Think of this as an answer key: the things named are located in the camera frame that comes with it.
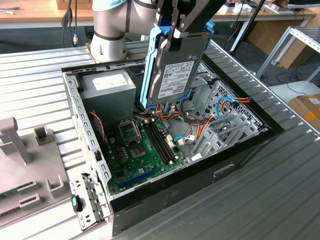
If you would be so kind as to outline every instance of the white sticker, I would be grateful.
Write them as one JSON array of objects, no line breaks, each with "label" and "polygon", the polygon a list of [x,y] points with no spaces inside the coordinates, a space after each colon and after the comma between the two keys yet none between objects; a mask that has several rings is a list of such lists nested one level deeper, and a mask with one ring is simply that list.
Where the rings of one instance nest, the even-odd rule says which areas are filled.
[{"label": "white sticker", "polygon": [[313,104],[320,104],[320,101],[318,98],[309,98],[309,100],[313,103]]},{"label": "white sticker", "polygon": [[195,61],[165,66],[158,98],[183,93]]},{"label": "white sticker", "polygon": [[97,77],[94,78],[92,82],[97,91],[124,86],[128,84],[125,77],[122,74]]}]

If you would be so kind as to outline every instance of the metal shelf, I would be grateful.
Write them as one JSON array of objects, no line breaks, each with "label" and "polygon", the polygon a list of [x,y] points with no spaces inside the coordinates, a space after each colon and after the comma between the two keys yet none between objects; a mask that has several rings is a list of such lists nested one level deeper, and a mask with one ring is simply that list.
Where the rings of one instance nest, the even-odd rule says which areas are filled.
[{"label": "metal shelf", "polygon": [[[299,39],[318,53],[320,53],[320,27],[319,26],[289,26],[277,45],[274,47],[269,57],[265,60],[261,68],[256,74],[256,77],[260,79],[262,75],[265,73],[267,66],[272,64],[277,64],[281,58],[286,54],[289,49],[287,45],[279,57],[276,60],[273,60],[278,51],[282,48],[284,43],[287,42],[287,39],[292,35],[296,39]],[[320,66],[316,69],[316,71],[307,79],[307,81],[311,81],[317,73],[320,72]]]}]

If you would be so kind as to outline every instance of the expansion slot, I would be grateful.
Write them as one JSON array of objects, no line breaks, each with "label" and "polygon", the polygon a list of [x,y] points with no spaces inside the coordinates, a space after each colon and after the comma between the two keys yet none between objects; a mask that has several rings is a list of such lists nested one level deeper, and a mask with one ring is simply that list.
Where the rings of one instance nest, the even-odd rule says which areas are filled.
[{"label": "expansion slot", "polygon": [[144,130],[152,141],[153,146],[161,157],[162,162],[167,165],[170,161],[175,161],[171,149],[158,131],[157,126],[151,122],[144,125]]},{"label": "expansion slot", "polygon": [[143,174],[141,174],[140,176],[136,176],[136,177],[134,177],[134,178],[132,178],[132,179],[130,179],[130,180],[128,180],[128,181],[122,182],[122,183],[118,184],[118,188],[119,188],[119,189],[120,189],[120,188],[125,188],[125,187],[130,186],[130,185],[132,185],[132,184],[135,184],[135,183],[137,183],[137,182],[139,182],[139,181],[142,181],[142,180],[144,180],[144,179],[147,179],[147,178],[149,178],[149,177],[153,174],[153,172],[154,172],[155,170],[156,170],[156,168],[154,168],[154,169],[152,169],[152,170],[150,170],[150,171],[148,171],[148,172],[146,172],[146,173],[143,173]]}]

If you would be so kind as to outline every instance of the motherboard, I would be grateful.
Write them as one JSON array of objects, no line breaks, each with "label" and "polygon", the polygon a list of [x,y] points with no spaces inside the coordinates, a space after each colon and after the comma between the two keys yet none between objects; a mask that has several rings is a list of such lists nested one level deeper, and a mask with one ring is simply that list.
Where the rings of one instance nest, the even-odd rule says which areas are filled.
[{"label": "motherboard", "polygon": [[111,195],[188,163],[180,149],[173,145],[161,119],[144,123],[126,120],[114,132],[108,133],[107,138]]}]

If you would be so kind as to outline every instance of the slotted aluminum surface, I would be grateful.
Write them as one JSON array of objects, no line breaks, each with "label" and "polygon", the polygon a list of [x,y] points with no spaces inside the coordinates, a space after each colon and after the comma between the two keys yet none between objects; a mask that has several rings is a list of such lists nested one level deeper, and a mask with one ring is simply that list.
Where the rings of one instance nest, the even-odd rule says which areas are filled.
[{"label": "slotted aluminum surface", "polygon": [[[131,54],[144,57],[148,43],[133,42],[128,48]],[[245,168],[116,239],[319,238],[320,144],[316,131],[214,42],[206,53],[286,132]],[[91,62],[85,47],[0,55],[0,118],[16,117],[20,135],[42,124],[53,129],[69,179],[88,167],[60,68]],[[105,223],[81,232],[69,200],[0,230],[0,236],[10,239],[92,240],[105,239],[106,234]]]}]

